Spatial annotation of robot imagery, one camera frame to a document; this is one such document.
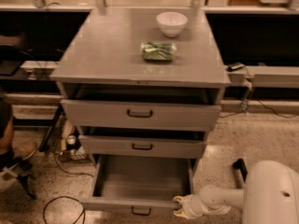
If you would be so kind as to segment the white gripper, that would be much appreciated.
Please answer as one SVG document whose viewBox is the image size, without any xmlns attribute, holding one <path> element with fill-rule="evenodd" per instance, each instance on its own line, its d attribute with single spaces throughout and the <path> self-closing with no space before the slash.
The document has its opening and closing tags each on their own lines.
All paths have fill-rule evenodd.
<svg viewBox="0 0 299 224">
<path fill-rule="evenodd" d="M 175 196 L 174 202 L 181 204 L 179 211 L 174 211 L 176 217 L 186 219 L 196 219 L 203 215 L 224 215 L 227 214 L 231 207 L 227 205 L 217 205 L 216 208 L 204 204 L 199 195 Z"/>
</svg>

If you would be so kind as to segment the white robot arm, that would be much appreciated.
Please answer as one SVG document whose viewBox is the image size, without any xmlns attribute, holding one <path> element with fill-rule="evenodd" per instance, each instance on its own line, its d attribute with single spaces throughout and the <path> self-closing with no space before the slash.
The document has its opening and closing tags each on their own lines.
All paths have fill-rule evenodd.
<svg viewBox="0 0 299 224">
<path fill-rule="evenodd" d="M 277 161 L 259 161 L 243 189 L 207 185 L 173 200 L 180 205 L 174 215 L 187 219 L 224 215 L 234 207 L 242 211 L 242 224 L 299 224 L 299 174 Z"/>
</svg>

